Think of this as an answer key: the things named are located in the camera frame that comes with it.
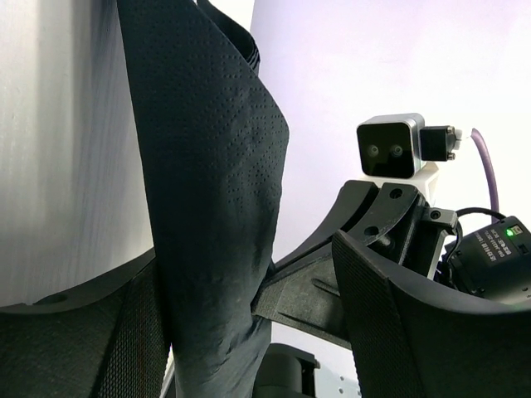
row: gray surface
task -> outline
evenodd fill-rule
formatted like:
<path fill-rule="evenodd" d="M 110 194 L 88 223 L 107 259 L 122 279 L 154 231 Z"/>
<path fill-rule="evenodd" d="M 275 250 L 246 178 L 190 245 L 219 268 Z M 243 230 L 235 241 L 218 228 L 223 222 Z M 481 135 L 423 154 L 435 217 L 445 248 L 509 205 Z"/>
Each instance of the gray surface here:
<path fill-rule="evenodd" d="M 0 305 L 152 246 L 114 2 L 0 2 Z"/>

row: white background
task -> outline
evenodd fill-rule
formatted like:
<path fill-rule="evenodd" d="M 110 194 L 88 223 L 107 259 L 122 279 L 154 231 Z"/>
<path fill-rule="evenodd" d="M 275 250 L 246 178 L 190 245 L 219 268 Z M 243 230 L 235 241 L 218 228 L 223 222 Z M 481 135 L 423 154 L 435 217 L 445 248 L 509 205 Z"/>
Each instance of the white background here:
<path fill-rule="evenodd" d="M 493 158 L 501 211 L 531 225 L 531 2 L 213 2 L 251 26 L 260 77 L 290 125 L 277 259 L 321 222 L 344 182 L 360 175 L 356 126 L 377 114 L 418 112 L 427 124 L 476 127 Z M 443 168 L 437 196 L 443 208 L 489 206 L 472 142 Z M 488 221 L 467 217 L 465 233 Z M 298 343 L 355 377 L 342 350 L 284 328 L 274 339 Z"/>

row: black connector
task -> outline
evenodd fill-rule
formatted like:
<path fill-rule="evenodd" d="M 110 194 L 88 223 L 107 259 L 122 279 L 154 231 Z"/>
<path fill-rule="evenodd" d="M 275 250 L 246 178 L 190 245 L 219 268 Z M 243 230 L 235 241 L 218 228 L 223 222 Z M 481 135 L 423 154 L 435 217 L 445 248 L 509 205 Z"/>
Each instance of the black connector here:
<path fill-rule="evenodd" d="M 452 126 L 433 126 L 421 129 L 421 159 L 428 162 L 453 160 L 457 137 Z"/>

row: camera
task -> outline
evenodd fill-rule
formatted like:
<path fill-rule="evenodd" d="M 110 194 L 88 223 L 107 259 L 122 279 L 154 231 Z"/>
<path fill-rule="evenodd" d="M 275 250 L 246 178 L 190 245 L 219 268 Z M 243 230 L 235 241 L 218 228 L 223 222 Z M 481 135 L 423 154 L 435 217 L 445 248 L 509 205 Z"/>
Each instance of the camera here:
<path fill-rule="evenodd" d="M 421 160 L 420 114 L 388 114 L 358 126 L 362 170 L 370 177 L 411 178 L 426 162 Z"/>

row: purple cable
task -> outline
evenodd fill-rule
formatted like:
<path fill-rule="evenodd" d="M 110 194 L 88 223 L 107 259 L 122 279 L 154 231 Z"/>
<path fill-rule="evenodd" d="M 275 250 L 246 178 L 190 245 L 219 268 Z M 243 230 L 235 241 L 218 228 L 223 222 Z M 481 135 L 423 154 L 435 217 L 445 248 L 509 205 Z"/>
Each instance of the purple cable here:
<path fill-rule="evenodd" d="M 489 149 L 487 148 L 483 136 L 477 129 L 472 129 L 471 137 L 474 140 L 475 146 L 478 148 L 481 162 L 483 163 L 483 169 L 485 170 L 485 175 L 487 177 L 490 194 L 490 210 L 499 211 L 498 186 L 496 184 L 496 176 L 494 174 L 494 168 L 492 167 L 492 161 L 490 160 Z"/>

